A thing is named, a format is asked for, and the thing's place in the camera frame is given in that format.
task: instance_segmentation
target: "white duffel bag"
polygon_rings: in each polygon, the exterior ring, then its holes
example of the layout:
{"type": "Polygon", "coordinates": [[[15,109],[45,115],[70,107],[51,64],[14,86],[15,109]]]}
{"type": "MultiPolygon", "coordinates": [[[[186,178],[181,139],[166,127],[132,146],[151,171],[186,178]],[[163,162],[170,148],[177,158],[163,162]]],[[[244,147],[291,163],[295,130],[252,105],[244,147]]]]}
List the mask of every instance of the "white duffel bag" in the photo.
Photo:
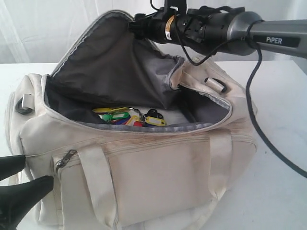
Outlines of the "white duffel bag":
{"type": "Polygon", "coordinates": [[[135,40],[131,19],[102,15],[50,75],[25,76],[11,96],[12,154],[26,156],[30,179],[55,177],[40,224],[177,229],[161,217],[204,207],[180,228],[199,229],[255,154],[244,89],[210,59],[195,67],[135,40]],[[93,112],[123,106],[155,108],[167,126],[111,125],[93,112]]]}

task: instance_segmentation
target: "white surface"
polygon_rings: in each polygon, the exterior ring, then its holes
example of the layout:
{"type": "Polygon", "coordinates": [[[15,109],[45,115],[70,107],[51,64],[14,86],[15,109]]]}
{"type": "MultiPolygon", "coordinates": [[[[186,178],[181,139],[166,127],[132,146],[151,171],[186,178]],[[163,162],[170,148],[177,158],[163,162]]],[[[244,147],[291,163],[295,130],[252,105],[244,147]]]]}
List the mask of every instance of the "white surface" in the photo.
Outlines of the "white surface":
{"type": "MultiPolygon", "coordinates": [[[[218,62],[245,85],[256,62],[218,62]]],[[[11,91],[27,73],[50,73],[55,64],[2,64],[1,119],[11,91]]],[[[293,61],[265,61],[252,84],[263,131],[287,157],[307,170],[307,76],[293,61]]],[[[1,156],[9,155],[4,127],[1,156]]],[[[307,180],[290,170],[259,140],[255,158],[222,198],[204,230],[305,230],[307,180]]],[[[19,230],[43,230],[27,216],[19,230]]]]}
{"type": "MultiPolygon", "coordinates": [[[[161,7],[164,0],[153,3],[161,7]]],[[[305,0],[187,0],[187,4],[196,9],[203,5],[244,6],[267,21],[307,18],[305,0]]],[[[0,63],[58,62],[86,27],[111,9],[124,10],[132,16],[153,12],[149,0],[0,0],[0,63]]],[[[175,45],[161,48],[166,53],[183,55],[175,45]]],[[[257,56],[218,54],[214,58],[256,60],[257,56]]]]}

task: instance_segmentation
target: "white backdrop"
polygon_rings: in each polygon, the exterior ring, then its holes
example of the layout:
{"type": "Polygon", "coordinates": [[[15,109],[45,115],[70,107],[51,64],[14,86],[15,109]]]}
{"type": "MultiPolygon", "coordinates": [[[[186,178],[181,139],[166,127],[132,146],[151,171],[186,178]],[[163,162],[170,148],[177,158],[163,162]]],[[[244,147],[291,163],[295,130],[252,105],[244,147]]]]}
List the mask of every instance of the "white backdrop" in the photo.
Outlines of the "white backdrop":
{"type": "MultiPolygon", "coordinates": [[[[164,0],[153,0],[156,7],[164,0]]],[[[188,0],[189,8],[202,5],[245,6],[264,20],[307,18],[306,0],[188,0]]],[[[84,29],[100,14],[121,9],[131,15],[151,13],[149,0],[0,0],[0,63],[55,63],[84,29]]],[[[161,45],[164,52],[184,55],[176,45],[161,45]]],[[[265,59],[289,59],[266,52],[265,59]]],[[[216,60],[256,60],[218,54],[216,60]]]]}

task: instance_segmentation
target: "bag handle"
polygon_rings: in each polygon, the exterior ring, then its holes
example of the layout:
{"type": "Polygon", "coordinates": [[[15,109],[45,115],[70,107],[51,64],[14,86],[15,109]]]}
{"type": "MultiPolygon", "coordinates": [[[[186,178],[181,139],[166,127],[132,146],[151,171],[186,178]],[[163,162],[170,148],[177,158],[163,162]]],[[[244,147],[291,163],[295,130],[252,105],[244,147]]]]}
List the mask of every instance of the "bag handle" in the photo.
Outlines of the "bag handle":
{"type": "Polygon", "coordinates": [[[105,229],[111,230],[116,219],[116,199],[107,158],[99,145],[79,149],[78,154],[95,216],[105,229]]]}
{"type": "Polygon", "coordinates": [[[232,162],[232,137],[229,130],[218,129],[209,132],[210,136],[210,174],[209,191],[212,201],[206,213],[184,230],[200,230],[207,222],[217,203],[225,194],[230,178],[232,162]]]}

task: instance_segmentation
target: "yellow key tag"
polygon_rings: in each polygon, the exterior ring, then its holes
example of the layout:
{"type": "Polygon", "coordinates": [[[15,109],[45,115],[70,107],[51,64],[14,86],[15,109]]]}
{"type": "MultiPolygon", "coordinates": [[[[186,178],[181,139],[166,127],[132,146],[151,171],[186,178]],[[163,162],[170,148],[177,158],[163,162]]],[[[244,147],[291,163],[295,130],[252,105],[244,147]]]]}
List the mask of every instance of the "yellow key tag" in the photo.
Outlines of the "yellow key tag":
{"type": "Polygon", "coordinates": [[[98,114],[104,114],[104,113],[115,113],[115,112],[125,111],[127,109],[128,109],[127,107],[120,107],[120,108],[96,108],[96,109],[93,109],[93,112],[98,113],[98,114]]]}
{"type": "Polygon", "coordinates": [[[153,126],[166,126],[165,120],[155,118],[155,117],[152,117],[152,116],[146,117],[145,122],[150,124],[150,125],[153,125],[153,126]]]}
{"type": "Polygon", "coordinates": [[[129,121],[127,121],[126,125],[127,126],[133,126],[134,122],[136,122],[136,121],[140,121],[140,118],[139,118],[139,116],[134,115],[129,119],[129,121]]]}

